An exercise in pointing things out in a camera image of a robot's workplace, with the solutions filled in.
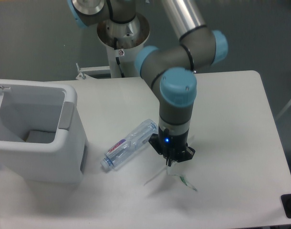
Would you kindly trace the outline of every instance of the bottle label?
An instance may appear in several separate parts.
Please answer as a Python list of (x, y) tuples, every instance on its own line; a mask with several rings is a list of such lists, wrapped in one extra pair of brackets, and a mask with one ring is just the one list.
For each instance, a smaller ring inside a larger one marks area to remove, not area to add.
[(123, 142), (125, 142), (125, 139), (120, 140), (117, 142), (112, 148), (108, 150), (109, 153), (113, 152), (115, 149), (117, 149)]

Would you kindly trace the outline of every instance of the gray floor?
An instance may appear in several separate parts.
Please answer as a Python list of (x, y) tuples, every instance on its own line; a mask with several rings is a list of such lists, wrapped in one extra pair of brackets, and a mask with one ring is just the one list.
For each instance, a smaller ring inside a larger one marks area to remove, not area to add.
[[(146, 44), (167, 49), (178, 41), (160, 1), (138, 0), (137, 9), (151, 26)], [(259, 72), (275, 117), (291, 98), (291, 0), (197, 2), (208, 26), (229, 41), (227, 59), (200, 72)], [(0, 1), (0, 78), (73, 80), (76, 62), (108, 64), (96, 27), (78, 28), (66, 0)], [(277, 127), (291, 166), (291, 109)]]

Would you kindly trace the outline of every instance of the light blue joint cap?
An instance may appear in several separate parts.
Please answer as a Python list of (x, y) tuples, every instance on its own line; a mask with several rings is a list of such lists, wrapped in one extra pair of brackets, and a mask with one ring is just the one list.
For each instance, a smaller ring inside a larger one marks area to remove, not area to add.
[(142, 67), (142, 64), (144, 63), (145, 59), (147, 58), (147, 56), (158, 50), (158, 48), (156, 46), (146, 46), (144, 47), (136, 56), (136, 59), (135, 59), (135, 68), (137, 69), (137, 71), (139, 72), (139, 74), (141, 75), (141, 67)]
[(228, 43), (224, 34), (219, 30), (212, 31), (216, 38), (216, 57), (212, 64), (217, 63), (225, 59), (228, 53)]
[(87, 26), (86, 26), (86, 25), (83, 23), (83, 21), (79, 18), (77, 12), (74, 10), (74, 8), (73, 8), (73, 4), (72, 4), (71, 0), (67, 0), (67, 3), (68, 3), (68, 6), (69, 6), (69, 8), (70, 8), (70, 10), (71, 10), (71, 13), (73, 13), (74, 19), (75, 19), (75, 21), (77, 22), (78, 26), (79, 26), (80, 28), (87, 28)]
[(194, 103), (197, 95), (197, 79), (184, 68), (170, 68), (160, 80), (162, 97), (175, 107), (187, 107)]

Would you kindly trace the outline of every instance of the white plastic bin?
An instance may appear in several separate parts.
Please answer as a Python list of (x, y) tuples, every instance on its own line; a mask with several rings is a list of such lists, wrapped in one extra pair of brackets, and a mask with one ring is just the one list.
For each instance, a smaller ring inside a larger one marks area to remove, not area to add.
[(65, 84), (0, 80), (0, 162), (25, 179), (82, 180), (87, 137)]

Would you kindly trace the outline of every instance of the plastic water bottle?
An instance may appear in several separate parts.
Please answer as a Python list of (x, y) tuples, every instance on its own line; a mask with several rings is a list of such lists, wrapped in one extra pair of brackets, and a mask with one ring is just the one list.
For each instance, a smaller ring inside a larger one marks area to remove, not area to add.
[(116, 168), (133, 152), (148, 142), (152, 134), (158, 134), (158, 127), (151, 119), (143, 121), (135, 130), (121, 139), (105, 154), (106, 158), (101, 161), (105, 170)]

